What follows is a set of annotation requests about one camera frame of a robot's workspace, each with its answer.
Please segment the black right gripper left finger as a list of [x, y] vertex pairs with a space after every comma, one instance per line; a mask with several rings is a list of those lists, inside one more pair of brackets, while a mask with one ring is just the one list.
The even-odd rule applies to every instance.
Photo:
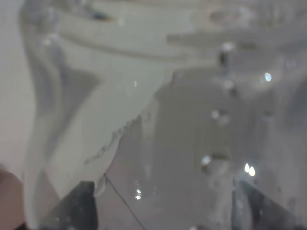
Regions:
[[41, 230], [96, 230], [94, 182], [82, 181], [42, 220]]

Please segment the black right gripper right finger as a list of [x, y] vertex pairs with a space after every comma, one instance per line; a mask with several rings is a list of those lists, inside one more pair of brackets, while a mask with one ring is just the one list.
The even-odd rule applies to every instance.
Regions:
[[292, 212], [245, 181], [233, 180], [233, 230], [305, 230]]

